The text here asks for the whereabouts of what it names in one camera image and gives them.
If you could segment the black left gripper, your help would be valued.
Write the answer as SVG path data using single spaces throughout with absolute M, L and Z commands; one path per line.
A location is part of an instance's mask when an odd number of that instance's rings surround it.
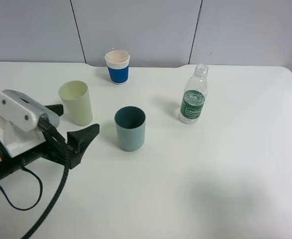
M 64 114 L 62 104 L 45 106 L 59 117 Z M 80 164 L 90 143 L 98 136 L 100 125 L 92 124 L 78 131 L 67 132 L 67 142 L 60 135 L 14 134 L 1 139 L 1 179 L 21 170 L 29 163 L 44 158 L 65 165 L 70 169 Z

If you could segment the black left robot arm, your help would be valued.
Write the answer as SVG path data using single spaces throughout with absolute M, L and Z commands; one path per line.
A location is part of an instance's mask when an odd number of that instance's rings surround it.
M 0 106 L 0 180 L 39 158 L 73 169 L 84 152 L 99 134 L 99 124 L 67 132 L 66 146 L 43 130 L 44 123 L 56 129 L 63 115 L 63 105 L 43 106 L 27 103 L 24 106 Z

